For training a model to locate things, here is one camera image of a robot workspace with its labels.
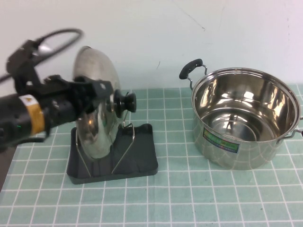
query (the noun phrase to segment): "pot lid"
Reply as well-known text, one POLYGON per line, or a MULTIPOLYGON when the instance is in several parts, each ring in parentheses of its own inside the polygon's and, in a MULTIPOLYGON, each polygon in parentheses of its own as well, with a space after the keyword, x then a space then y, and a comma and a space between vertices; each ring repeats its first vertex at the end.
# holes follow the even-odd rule
MULTIPOLYGON (((120 90, 119 77, 112 61, 103 52, 88 46, 82 47, 76 57, 73 78, 77 76, 110 81, 114 91, 120 90)), ((120 122, 115 112, 107 110, 106 101, 101 102, 94 112, 84 114, 76 121, 79 140, 89 158, 98 159, 109 153, 120 122)))

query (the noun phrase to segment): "black knob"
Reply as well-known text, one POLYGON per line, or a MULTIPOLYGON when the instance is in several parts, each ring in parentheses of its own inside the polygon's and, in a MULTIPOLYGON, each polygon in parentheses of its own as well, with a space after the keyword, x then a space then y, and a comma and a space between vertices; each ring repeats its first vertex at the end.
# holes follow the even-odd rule
POLYGON ((120 90, 114 93, 114 110, 117 117, 122 117, 123 111, 128 110, 132 113, 137 110, 137 99, 134 93, 123 96, 120 90))

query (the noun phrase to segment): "yellow label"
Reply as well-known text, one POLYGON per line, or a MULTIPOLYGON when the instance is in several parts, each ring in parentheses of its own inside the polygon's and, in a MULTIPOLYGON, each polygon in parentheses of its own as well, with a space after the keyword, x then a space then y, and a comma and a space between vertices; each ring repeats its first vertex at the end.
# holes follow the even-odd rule
POLYGON ((32 95, 20 96, 20 100, 24 103, 30 116, 32 123, 31 135, 36 135, 45 130, 44 115, 40 104, 32 95))

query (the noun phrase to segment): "black lid stand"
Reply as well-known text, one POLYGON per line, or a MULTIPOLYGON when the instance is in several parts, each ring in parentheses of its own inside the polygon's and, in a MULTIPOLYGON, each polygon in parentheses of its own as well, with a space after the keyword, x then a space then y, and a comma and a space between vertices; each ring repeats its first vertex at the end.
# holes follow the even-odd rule
POLYGON ((67 166, 67 175, 73 184, 148 176, 158 172, 150 124, 133 128, 120 126, 109 154, 97 160, 86 156, 79 140, 77 149, 76 130, 71 130, 71 150, 67 166))

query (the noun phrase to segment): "green label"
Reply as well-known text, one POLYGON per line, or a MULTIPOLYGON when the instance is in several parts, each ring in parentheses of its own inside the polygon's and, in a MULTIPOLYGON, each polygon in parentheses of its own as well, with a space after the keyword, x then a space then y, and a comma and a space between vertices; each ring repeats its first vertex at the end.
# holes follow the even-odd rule
POLYGON ((223 140, 212 133, 210 133, 206 128, 203 130, 203 137, 210 143, 214 144, 216 147, 223 150, 230 151, 232 153, 238 153, 239 144, 231 143, 226 140, 223 140))

